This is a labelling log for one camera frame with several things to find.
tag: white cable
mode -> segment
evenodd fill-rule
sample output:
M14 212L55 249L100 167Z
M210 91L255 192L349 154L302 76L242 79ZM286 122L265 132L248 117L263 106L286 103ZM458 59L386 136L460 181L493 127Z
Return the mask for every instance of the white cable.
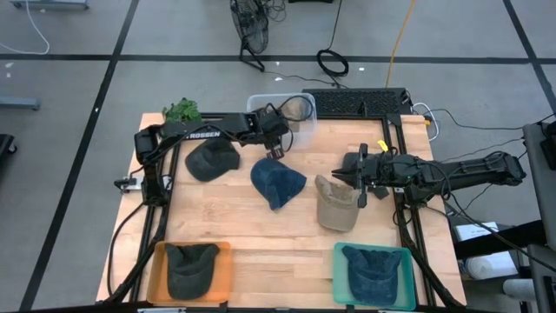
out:
M428 105L424 104L424 103L415 103L414 104L414 108L416 106L422 105L425 107L425 109L427 109L427 113L431 116L431 118L433 119L433 123L434 123L434 128L436 129L436 133L434 134L434 136L432 138L429 138L428 141L432 142L434 139L436 139L436 137L438 137L438 135L440 135L440 128L438 127L438 123L436 123L436 118L434 117L433 112L431 112L431 109L428 107Z
M27 8L27 16L29 17L29 20L31 21L31 25L33 25L33 28L36 30L36 33L38 34L38 36L40 36L44 43L46 43L46 50L44 52L33 52L33 51L21 51L21 50L17 50L17 49L13 49L8 47L7 45L0 43L0 46L4 47L7 50L16 52L16 53L21 53L21 54L31 54L31 55L39 55L39 56L43 56L47 53L49 53L50 51L50 43L48 40L46 40L46 38L43 36L43 33L38 29L38 27L35 25L35 21L33 21L33 17L31 17L31 12L29 10L29 0L25 0L25 7Z

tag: yellow cable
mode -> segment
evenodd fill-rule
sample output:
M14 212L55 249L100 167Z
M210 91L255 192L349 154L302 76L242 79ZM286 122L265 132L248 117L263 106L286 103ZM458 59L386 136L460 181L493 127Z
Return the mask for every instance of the yellow cable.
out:
M396 39L396 44L394 45L394 49L392 50L392 56L390 56L390 65L388 66L388 76L386 78L386 87L388 88L388 84L390 83L390 77L392 76L392 67L394 66L394 56L396 54L396 50L398 49L398 44L401 40L401 35L403 35L403 31L406 28L407 21L409 21L409 17L411 16L411 12L413 12L415 6L415 0L411 0L409 4L409 10L407 10L406 19L403 20L403 25L401 26L400 34L398 35L398 39Z

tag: blue cap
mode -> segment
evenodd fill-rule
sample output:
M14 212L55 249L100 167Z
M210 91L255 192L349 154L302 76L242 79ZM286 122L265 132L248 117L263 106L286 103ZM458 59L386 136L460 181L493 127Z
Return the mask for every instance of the blue cap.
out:
M307 178L269 158L259 160L251 170L251 182L267 199L270 209L279 209L305 187Z

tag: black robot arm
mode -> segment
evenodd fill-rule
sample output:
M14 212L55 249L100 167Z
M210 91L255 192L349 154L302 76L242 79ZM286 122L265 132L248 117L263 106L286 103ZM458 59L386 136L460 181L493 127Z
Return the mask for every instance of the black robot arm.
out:
M367 189L402 188L406 204L420 206L426 205L433 196L444 196L483 183L516 186L526 176L518 158L506 152L441 163L392 152L368 154L364 143L359 153L346 154L344 168L333 170L333 173L336 178L361 190L360 208L367 205Z
M144 171L143 202L154 206L167 202L159 167L166 153L181 141L224 137L241 146L264 144L267 156L279 159L284 156L281 136L288 131L288 120L279 110L265 109L230 114L220 120L151 125L135 134L136 158Z

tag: beige cap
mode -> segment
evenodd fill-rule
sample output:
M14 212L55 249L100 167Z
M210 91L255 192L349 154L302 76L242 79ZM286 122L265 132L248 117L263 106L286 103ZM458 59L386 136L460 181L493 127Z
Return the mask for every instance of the beige cap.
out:
M359 192L352 187L330 183L324 176L314 180L317 191L317 221L332 230L350 231L354 228L359 208Z

